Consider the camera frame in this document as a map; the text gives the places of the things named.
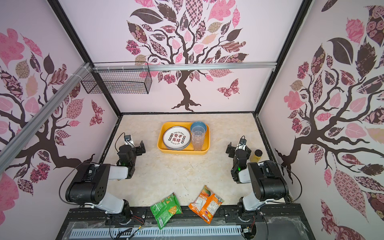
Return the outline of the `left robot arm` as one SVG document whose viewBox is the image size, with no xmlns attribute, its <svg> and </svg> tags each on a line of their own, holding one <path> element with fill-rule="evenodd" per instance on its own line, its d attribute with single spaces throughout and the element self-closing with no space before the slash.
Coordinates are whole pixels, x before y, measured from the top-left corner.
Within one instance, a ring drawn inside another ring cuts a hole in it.
<svg viewBox="0 0 384 240">
<path fill-rule="evenodd" d="M 65 199 L 60 199 L 69 205 L 97 208 L 128 223 L 134 217 L 129 202 L 108 193 L 107 186 L 110 181 L 131 179 L 137 157 L 145 153 L 144 142 L 136 147 L 133 141 L 125 141 L 118 149 L 116 165 L 94 162 L 79 164 L 75 167 L 77 172 L 65 192 Z"/>
</svg>

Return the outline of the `yellow plastic bin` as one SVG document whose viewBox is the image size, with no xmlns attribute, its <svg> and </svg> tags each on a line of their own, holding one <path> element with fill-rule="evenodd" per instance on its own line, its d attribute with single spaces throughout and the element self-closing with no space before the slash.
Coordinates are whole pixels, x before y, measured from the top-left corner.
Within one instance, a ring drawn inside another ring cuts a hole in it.
<svg viewBox="0 0 384 240">
<path fill-rule="evenodd" d="M 210 127 L 208 125 L 206 125 L 207 131 L 206 131 L 206 135 L 205 135 L 205 141 L 203 144 L 203 148 L 201 151 L 195 151 L 194 150 L 194 147 L 192 144 L 192 139 L 191 139 L 190 144 L 184 150 L 179 150 L 179 151 L 169 150 L 166 148 L 165 144 L 163 143 L 163 134 L 165 133 L 165 131 L 167 129 L 174 127 L 174 126 L 182 126 L 182 127 L 187 128 L 190 131 L 191 125 L 192 125 L 192 122 L 166 122 L 166 123 L 164 123 L 162 128 L 161 128 L 161 132 L 160 132 L 160 135 L 158 138 L 158 143 L 157 143 L 158 149 L 164 154 L 205 155 L 208 152 L 208 150 L 210 149 Z"/>
</svg>

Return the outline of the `yellow juice bottle black cap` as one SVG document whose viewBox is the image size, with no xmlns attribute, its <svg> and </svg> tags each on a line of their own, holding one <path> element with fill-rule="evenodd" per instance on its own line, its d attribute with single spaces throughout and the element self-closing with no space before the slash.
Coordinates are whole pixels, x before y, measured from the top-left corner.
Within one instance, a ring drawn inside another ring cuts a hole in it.
<svg viewBox="0 0 384 240">
<path fill-rule="evenodd" d="M 263 155 L 263 151 L 260 149 L 256 149 L 254 151 L 254 155 L 252 156 L 250 162 L 251 163 L 258 163 L 261 160 L 262 155 Z"/>
</svg>

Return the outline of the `blue bowl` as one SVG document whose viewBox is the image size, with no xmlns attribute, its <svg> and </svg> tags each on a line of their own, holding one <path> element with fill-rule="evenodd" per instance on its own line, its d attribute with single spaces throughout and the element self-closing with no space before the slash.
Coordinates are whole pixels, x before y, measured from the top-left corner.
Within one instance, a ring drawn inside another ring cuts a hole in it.
<svg viewBox="0 0 384 240">
<path fill-rule="evenodd" d="M 192 130 L 195 127 L 200 127 L 200 128 L 203 128 L 205 132 L 207 131 L 207 126 L 203 122 L 197 121 L 197 122 L 192 123 L 190 130 Z"/>
</svg>

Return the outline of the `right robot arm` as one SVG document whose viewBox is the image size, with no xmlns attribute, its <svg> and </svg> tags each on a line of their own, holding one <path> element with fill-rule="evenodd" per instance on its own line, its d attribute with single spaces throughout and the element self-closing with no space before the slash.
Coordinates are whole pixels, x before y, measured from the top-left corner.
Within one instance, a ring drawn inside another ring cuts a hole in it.
<svg viewBox="0 0 384 240">
<path fill-rule="evenodd" d="M 228 214 L 243 223 L 251 220 L 251 214 L 256 214 L 267 203 L 279 204 L 284 199 L 286 204 L 295 203 L 299 197 L 287 201 L 289 188 L 281 171 L 280 164 L 274 161 L 260 163 L 248 162 L 251 149 L 246 145 L 246 140 L 241 139 L 235 146 L 228 144 L 226 153 L 233 159 L 231 176 L 237 184 L 252 185 L 252 191 L 241 197 L 237 204 L 237 211 Z"/>
</svg>

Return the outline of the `aluminium rail left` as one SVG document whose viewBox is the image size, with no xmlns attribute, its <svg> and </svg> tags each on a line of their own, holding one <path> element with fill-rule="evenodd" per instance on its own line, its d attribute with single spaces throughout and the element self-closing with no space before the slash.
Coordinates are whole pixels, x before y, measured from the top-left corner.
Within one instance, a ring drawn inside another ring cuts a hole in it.
<svg viewBox="0 0 384 240">
<path fill-rule="evenodd" d="M 90 73 L 91 65 L 84 63 L 80 66 L 63 84 L 56 94 L 39 110 L 39 112 L 22 128 L 9 144 L 1 151 L 1 173 L 3 173 L 10 163 L 16 158 L 19 152 L 38 132 L 45 121 L 53 114 L 54 110 L 65 99 L 67 95 L 80 83 L 80 81 Z"/>
</svg>

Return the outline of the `green snack bag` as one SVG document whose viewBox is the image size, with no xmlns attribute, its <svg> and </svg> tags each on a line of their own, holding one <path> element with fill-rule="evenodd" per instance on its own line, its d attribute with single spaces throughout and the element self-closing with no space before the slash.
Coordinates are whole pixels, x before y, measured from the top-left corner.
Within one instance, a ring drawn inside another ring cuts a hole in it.
<svg viewBox="0 0 384 240">
<path fill-rule="evenodd" d="M 150 207 L 157 225 L 162 230 L 174 215 L 182 214 L 182 208 L 174 193 Z"/>
</svg>

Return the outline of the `orange snack bag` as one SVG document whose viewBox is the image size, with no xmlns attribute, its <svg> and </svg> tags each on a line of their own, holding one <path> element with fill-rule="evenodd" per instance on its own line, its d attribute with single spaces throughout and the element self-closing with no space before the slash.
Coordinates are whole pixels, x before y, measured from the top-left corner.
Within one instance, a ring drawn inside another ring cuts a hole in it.
<svg viewBox="0 0 384 240">
<path fill-rule="evenodd" d="M 207 224 L 211 224 L 213 217 L 224 200 L 204 185 L 199 196 L 189 204 L 189 209 L 201 217 Z"/>
</svg>

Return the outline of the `aluminium rail back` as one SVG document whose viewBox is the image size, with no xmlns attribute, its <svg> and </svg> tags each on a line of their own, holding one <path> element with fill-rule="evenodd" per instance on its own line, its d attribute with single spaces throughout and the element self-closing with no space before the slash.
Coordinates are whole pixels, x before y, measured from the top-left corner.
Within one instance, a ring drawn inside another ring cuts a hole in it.
<svg viewBox="0 0 384 240">
<path fill-rule="evenodd" d="M 276 62 L 242 62 L 216 64 L 174 64 L 174 65 L 123 65 L 123 66 L 95 66 L 93 71 L 138 70 L 138 71 L 190 71 L 190 70 L 221 70 L 221 69 L 275 69 Z"/>
</svg>

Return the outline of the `aluminium rail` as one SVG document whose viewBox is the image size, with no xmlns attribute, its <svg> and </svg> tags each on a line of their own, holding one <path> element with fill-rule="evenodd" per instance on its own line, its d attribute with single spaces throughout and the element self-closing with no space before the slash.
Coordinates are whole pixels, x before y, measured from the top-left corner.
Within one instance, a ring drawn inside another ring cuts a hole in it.
<svg viewBox="0 0 384 240">
<path fill-rule="evenodd" d="M 138 70 L 138 71 L 190 71 L 190 70 L 221 70 L 221 69 L 275 69 L 276 62 L 242 62 L 216 64 L 174 64 L 174 65 L 123 65 L 123 66 L 95 66 L 93 71 Z"/>
<path fill-rule="evenodd" d="M 80 83 L 80 81 L 90 73 L 91 65 L 84 63 L 80 66 L 63 84 L 56 94 L 39 110 L 39 112 L 22 128 L 9 144 L 1 151 L 1 173 L 3 173 L 10 163 L 16 158 L 19 152 L 38 132 L 45 121 L 53 114 L 54 110 L 65 99 L 67 95 Z"/>
</svg>

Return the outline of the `clear cup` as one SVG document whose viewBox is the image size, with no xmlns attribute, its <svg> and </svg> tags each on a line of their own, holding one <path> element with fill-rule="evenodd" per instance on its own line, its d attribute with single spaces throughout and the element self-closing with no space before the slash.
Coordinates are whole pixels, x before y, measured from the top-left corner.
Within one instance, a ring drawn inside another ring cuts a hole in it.
<svg viewBox="0 0 384 240">
<path fill-rule="evenodd" d="M 194 126 L 191 129 L 192 144 L 195 151 L 201 151 L 205 141 L 206 130 L 201 126 Z"/>
</svg>

